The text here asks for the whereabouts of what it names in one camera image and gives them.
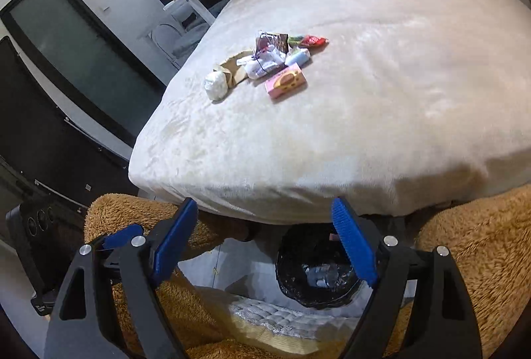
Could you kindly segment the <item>white plastic bag ball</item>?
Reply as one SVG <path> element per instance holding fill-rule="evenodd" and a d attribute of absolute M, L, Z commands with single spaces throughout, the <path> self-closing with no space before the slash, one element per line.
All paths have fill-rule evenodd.
<path fill-rule="evenodd" d="M 226 74 L 223 71 L 211 71 L 204 78 L 203 89 L 212 102 L 224 99 L 229 92 Z"/>

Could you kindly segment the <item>green candy wrapper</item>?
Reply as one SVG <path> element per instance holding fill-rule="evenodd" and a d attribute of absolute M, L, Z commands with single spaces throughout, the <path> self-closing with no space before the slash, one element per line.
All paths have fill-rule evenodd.
<path fill-rule="evenodd" d="M 303 41 L 304 36 L 298 35 L 298 36 L 289 36 L 287 39 L 287 43 L 290 47 L 298 46 Z"/>

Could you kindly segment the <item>black trash bin bag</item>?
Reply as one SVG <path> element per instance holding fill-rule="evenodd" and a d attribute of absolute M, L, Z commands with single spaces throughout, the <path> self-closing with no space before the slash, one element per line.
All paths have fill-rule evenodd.
<path fill-rule="evenodd" d="M 306 308 L 349 304 L 362 286 L 332 224 L 296 224 L 280 240 L 275 276 L 281 292 Z"/>

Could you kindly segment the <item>pink yellow snack box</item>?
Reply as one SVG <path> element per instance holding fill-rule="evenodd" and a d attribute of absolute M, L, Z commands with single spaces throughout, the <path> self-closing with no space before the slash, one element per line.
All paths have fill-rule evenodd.
<path fill-rule="evenodd" d="M 305 85 L 307 80 L 302 73 L 301 67 L 295 63 L 279 71 L 265 82 L 265 91 L 271 99 L 288 94 Z"/>

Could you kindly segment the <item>brown paper bag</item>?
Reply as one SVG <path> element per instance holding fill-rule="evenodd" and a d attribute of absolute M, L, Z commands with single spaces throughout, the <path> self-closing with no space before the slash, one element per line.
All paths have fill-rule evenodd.
<path fill-rule="evenodd" d="M 239 83 L 248 78 L 245 65 L 252 60 L 253 52 L 239 52 L 231 56 L 222 64 L 217 64 L 214 67 L 214 71 L 221 72 L 225 77 L 228 89 L 233 89 L 234 87 L 238 86 Z"/>

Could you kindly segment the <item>dark glass door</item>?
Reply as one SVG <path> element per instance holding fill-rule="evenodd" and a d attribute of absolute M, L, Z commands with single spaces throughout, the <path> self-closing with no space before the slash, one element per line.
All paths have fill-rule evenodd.
<path fill-rule="evenodd" d="M 10 0 L 1 20 L 65 96 L 133 145 L 165 85 L 82 0 Z"/>

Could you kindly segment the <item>white crumpled wrapper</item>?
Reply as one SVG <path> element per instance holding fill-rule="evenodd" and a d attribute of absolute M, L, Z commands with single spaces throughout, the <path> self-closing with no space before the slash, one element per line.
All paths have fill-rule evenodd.
<path fill-rule="evenodd" d="M 264 76 L 280 71 L 285 67 L 286 53 L 275 46 L 268 46 L 256 52 L 253 59 L 244 65 L 244 70 L 251 80 L 259 80 Z"/>

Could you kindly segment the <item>light blue small packet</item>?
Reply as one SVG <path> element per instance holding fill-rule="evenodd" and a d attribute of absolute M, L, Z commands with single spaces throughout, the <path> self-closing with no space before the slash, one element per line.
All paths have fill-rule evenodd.
<path fill-rule="evenodd" d="M 311 59 L 311 53 L 307 48 L 296 46 L 286 54 L 284 65 L 290 67 L 297 64 L 302 67 Z"/>

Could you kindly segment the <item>grey cushioned chair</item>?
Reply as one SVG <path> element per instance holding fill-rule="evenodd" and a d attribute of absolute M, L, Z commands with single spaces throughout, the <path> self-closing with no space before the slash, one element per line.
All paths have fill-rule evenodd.
<path fill-rule="evenodd" d="M 197 46 L 187 36 L 181 35 L 173 24 L 161 23 L 148 30 L 144 40 L 171 65 L 180 69 Z"/>

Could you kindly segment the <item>red candy wrapper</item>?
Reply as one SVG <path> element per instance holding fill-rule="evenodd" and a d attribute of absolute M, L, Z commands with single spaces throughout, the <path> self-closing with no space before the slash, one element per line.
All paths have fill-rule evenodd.
<path fill-rule="evenodd" d="M 318 49 L 328 43 L 329 41 L 325 37 L 308 35 L 302 38 L 300 46 L 307 49 Z"/>

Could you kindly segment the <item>dark foil snack wrapper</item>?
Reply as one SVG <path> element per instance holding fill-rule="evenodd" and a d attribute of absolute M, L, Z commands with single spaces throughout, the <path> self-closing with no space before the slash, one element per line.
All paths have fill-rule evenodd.
<path fill-rule="evenodd" d="M 256 38 L 255 53 L 264 52 L 268 47 L 273 46 L 279 52 L 288 52 L 288 34 L 261 32 Z"/>

